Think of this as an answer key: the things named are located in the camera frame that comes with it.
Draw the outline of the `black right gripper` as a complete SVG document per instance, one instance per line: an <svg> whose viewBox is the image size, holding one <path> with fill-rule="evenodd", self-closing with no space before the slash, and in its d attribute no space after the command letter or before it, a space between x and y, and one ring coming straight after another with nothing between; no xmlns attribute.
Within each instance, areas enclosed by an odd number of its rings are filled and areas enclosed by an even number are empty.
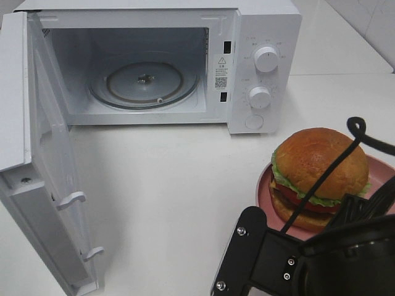
<svg viewBox="0 0 395 296"><path fill-rule="evenodd" d="M394 194L355 199L323 233L302 241L269 229L250 285L270 295L394 295Z"/></svg>

